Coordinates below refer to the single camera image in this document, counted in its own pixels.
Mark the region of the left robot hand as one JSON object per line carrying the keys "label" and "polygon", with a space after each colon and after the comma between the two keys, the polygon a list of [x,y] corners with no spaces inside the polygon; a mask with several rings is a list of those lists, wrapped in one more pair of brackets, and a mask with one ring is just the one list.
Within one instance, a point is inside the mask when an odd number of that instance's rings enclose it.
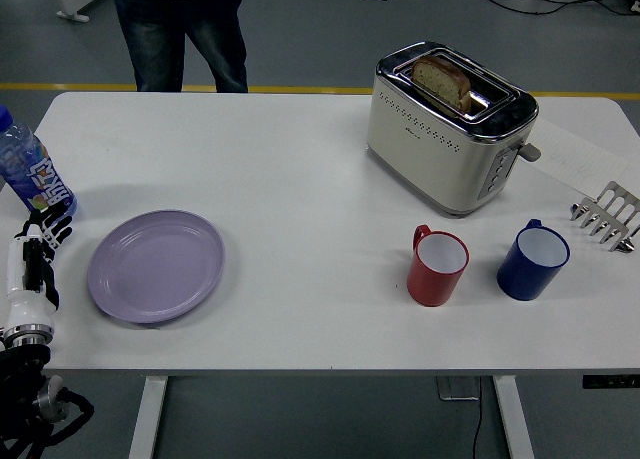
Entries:
{"label": "left robot hand", "polygon": [[51,329],[60,299],[53,261],[72,233],[72,217],[62,204],[34,210],[9,246],[8,316],[4,330]]}

